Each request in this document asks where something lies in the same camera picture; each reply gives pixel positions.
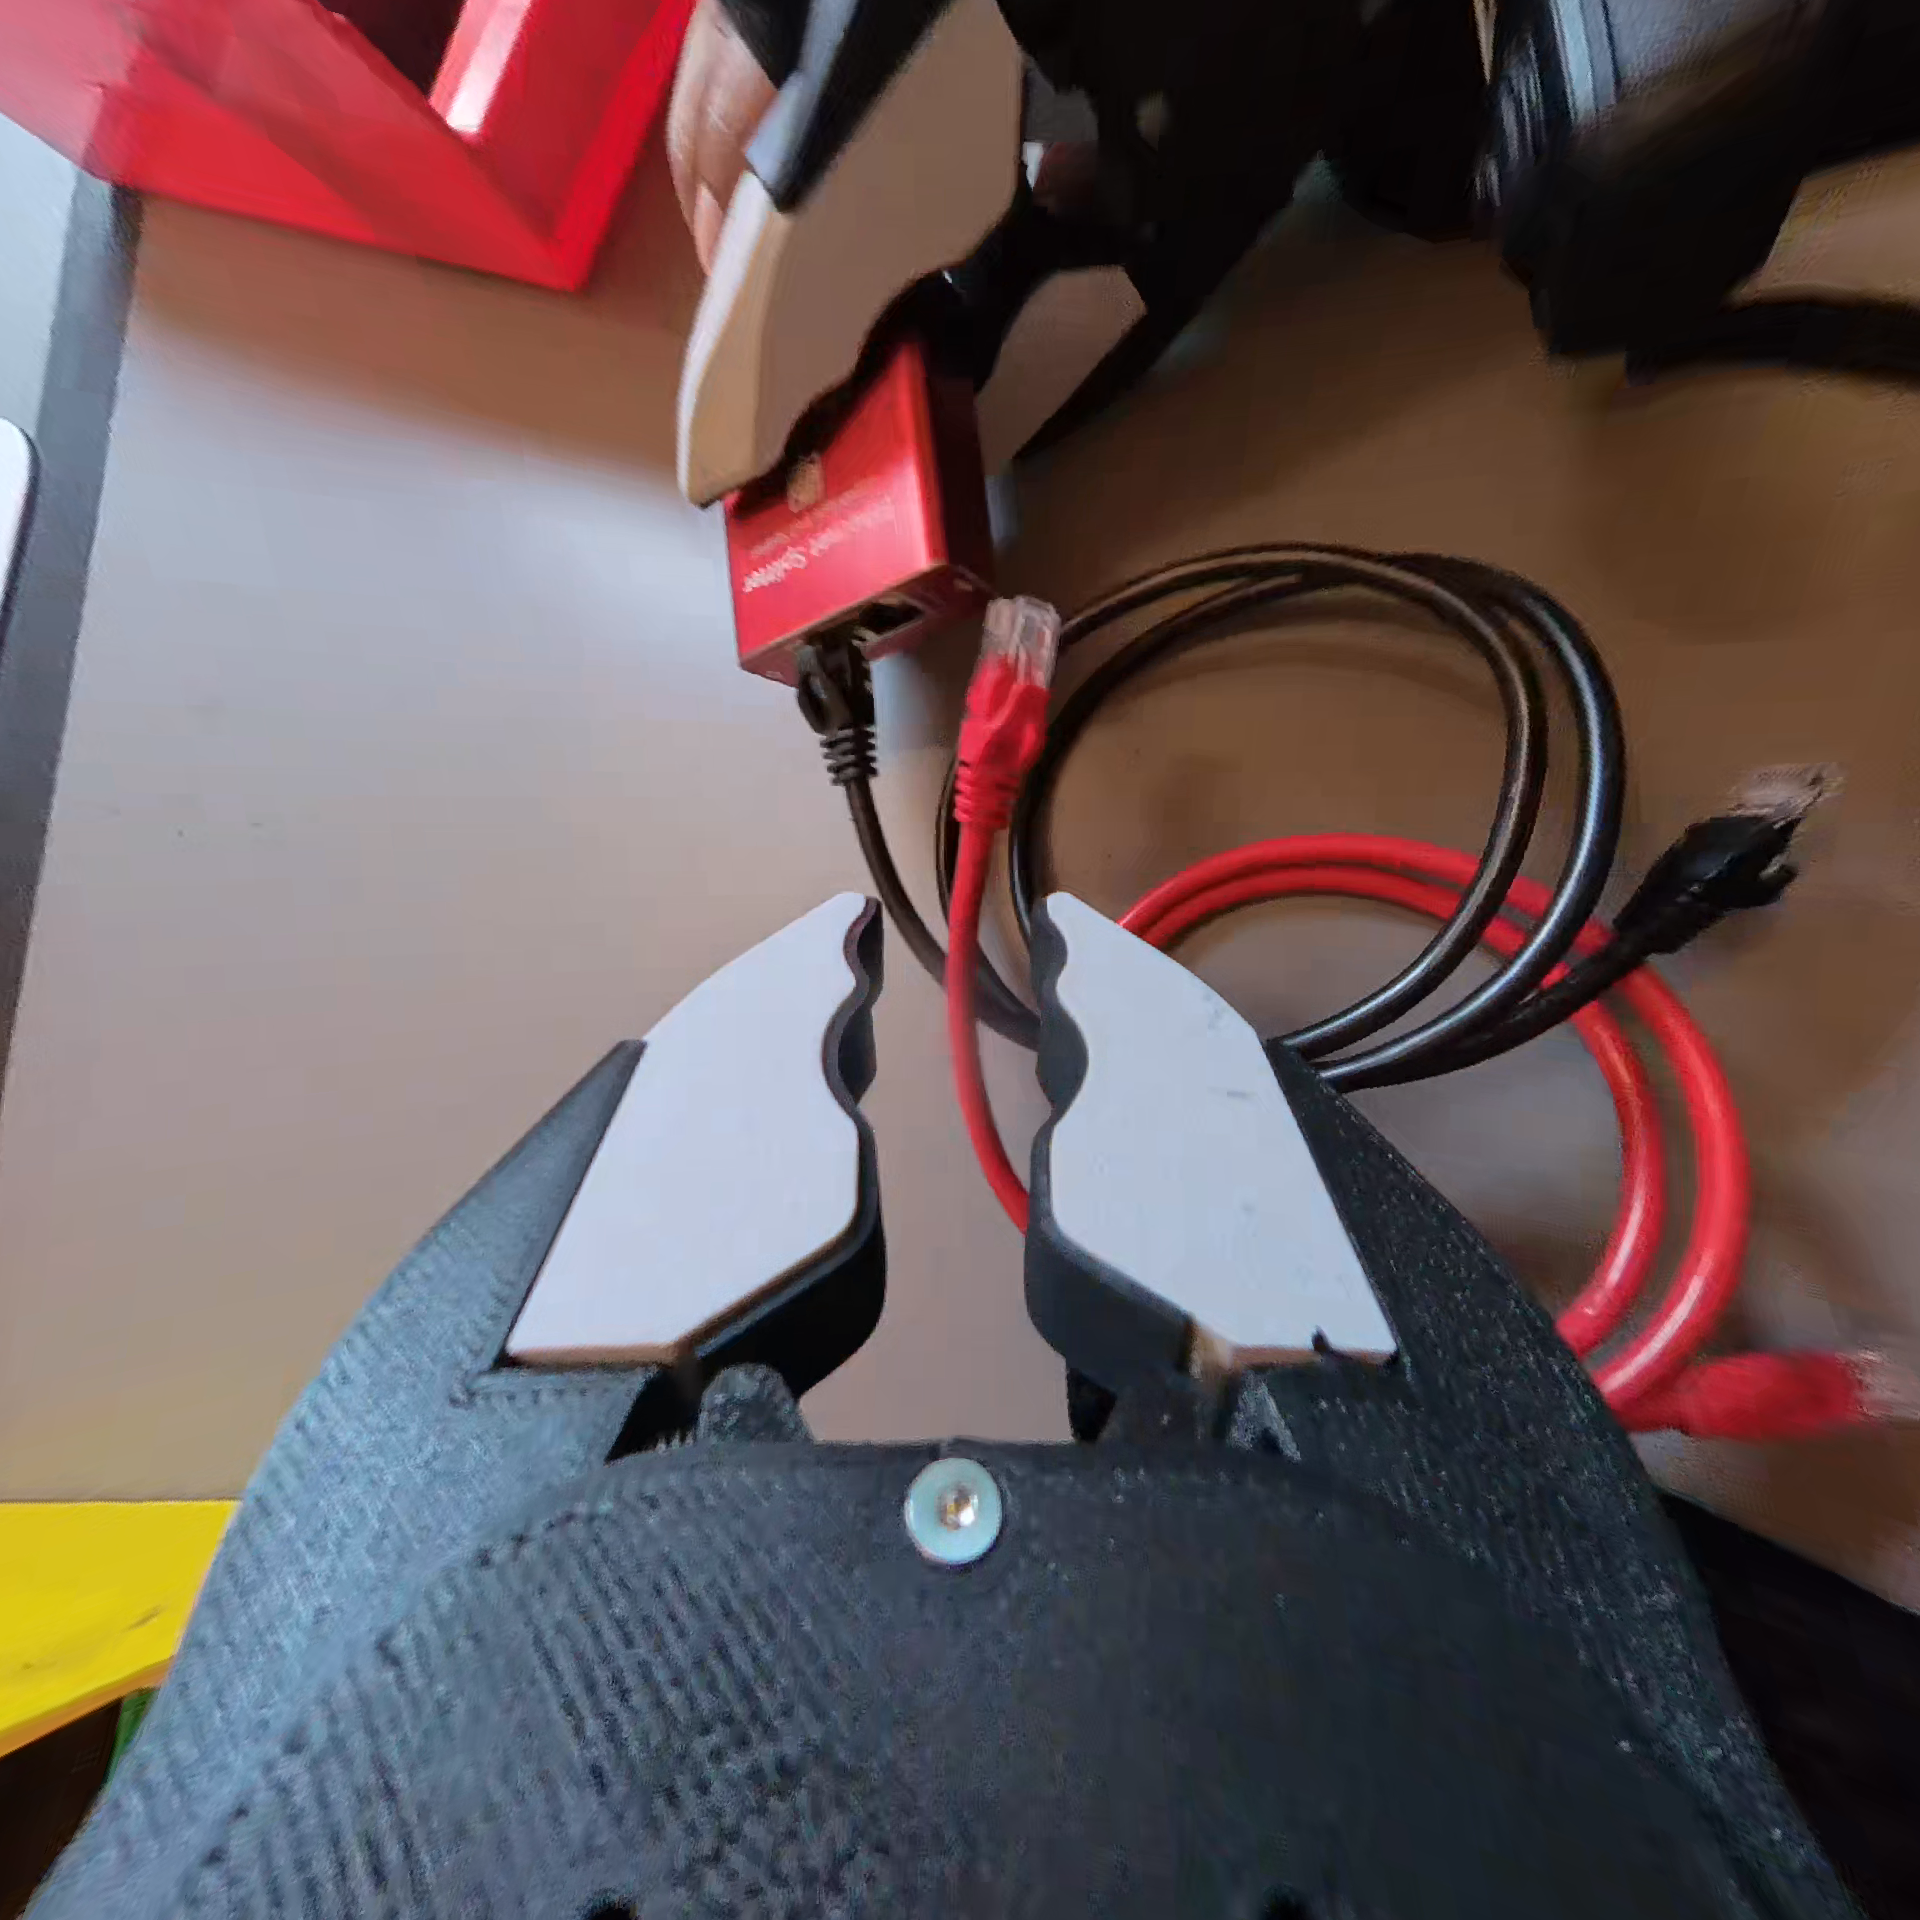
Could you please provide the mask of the yellow plastic bin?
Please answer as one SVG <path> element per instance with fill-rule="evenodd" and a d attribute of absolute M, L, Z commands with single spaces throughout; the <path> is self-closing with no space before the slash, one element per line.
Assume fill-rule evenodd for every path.
<path fill-rule="evenodd" d="M 4 1754 L 153 1690 L 232 1500 L 4 1502 Z"/>

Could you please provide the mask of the red plastic bin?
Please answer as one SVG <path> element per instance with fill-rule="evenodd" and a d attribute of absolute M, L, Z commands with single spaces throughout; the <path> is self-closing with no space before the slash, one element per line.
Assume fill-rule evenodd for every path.
<path fill-rule="evenodd" d="M 693 2 L 4 2 L 4 115 L 80 171 L 578 290 Z"/>

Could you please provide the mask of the red ethernet splitter box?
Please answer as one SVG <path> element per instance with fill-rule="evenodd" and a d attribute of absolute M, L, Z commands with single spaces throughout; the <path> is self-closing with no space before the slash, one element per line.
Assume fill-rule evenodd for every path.
<path fill-rule="evenodd" d="M 724 498 L 739 666 L 796 685 L 800 646 L 878 659 L 991 600 L 988 493 L 968 380 L 904 339 L 777 472 Z"/>

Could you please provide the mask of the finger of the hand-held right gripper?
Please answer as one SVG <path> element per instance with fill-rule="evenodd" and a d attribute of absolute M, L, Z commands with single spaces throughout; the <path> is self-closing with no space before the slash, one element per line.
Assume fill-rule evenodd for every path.
<path fill-rule="evenodd" d="M 979 456 L 1014 459 L 1142 316 L 1126 270 L 1044 277 L 1023 299 L 977 387 Z"/>
<path fill-rule="evenodd" d="M 811 2 L 747 145 L 683 354 L 679 490 L 774 471 L 882 316 L 1014 198 L 1023 50 L 999 2 Z"/>

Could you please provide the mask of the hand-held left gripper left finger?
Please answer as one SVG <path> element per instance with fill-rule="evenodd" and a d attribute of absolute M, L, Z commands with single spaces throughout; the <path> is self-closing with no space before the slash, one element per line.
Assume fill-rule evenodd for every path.
<path fill-rule="evenodd" d="M 528 1369 L 719 1356 L 878 1220 L 882 912 L 839 891 L 707 973 L 642 1039 L 505 1356 Z"/>

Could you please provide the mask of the person's right hand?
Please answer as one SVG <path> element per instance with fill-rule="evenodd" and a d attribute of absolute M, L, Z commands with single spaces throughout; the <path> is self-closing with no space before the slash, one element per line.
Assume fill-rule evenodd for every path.
<path fill-rule="evenodd" d="M 662 148 L 703 270 L 711 270 L 747 145 L 794 71 L 811 2 L 697 2 L 673 76 Z"/>

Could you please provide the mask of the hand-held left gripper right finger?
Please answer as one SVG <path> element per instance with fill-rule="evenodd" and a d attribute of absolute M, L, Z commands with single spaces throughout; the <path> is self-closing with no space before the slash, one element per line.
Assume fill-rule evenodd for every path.
<path fill-rule="evenodd" d="M 1261 1034 L 1159 948 L 1055 891 L 1023 1282 L 1070 1369 L 1385 1364 L 1396 1334 Z"/>

